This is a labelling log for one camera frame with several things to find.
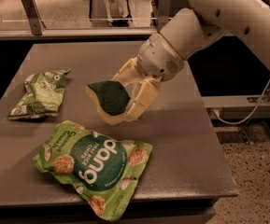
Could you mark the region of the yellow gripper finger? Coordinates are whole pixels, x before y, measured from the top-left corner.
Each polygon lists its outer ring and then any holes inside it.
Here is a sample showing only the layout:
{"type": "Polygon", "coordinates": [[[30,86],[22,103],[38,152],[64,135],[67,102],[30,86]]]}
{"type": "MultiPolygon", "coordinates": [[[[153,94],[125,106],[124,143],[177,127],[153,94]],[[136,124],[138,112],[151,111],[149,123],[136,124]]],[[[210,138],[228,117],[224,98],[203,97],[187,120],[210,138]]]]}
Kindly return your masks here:
{"type": "Polygon", "coordinates": [[[143,80],[146,77],[146,73],[137,63],[137,58],[131,58],[114,75],[112,80],[118,82],[137,82],[139,80],[143,80]]]}
{"type": "Polygon", "coordinates": [[[161,81],[153,77],[123,80],[121,84],[124,88],[132,86],[131,100],[122,114],[124,121],[137,120],[154,102],[161,88],[161,81]]]}

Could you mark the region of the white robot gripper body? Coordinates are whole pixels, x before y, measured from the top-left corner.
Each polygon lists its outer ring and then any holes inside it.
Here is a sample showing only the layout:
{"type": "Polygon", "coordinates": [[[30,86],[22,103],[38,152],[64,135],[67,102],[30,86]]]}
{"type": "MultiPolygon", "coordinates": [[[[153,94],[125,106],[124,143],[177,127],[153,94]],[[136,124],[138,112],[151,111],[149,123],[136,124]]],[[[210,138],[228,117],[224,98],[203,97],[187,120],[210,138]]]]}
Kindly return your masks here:
{"type": "Polygon", "coordinates": [[[162,82],[171,80],[184,68],[183,60],[160,34],[153,34],[142,44],[137,54],[137,64],[151,77],[162,82]]]}

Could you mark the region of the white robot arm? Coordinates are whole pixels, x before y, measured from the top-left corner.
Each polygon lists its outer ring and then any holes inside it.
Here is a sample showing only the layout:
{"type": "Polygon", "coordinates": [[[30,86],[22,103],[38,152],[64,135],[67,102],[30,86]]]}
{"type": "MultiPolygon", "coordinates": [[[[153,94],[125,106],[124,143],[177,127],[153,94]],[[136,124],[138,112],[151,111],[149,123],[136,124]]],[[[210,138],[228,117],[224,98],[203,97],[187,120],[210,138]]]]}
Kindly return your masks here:
{"type": "Polygon", "coordinates": [[[270,7],[262,0],[189,0],[159,32],[151,35],[138,54],[113,77],[139,90],[119,121],[138,119],[195,52],[229,32],[238,37],[270,71],[270,7]]]}

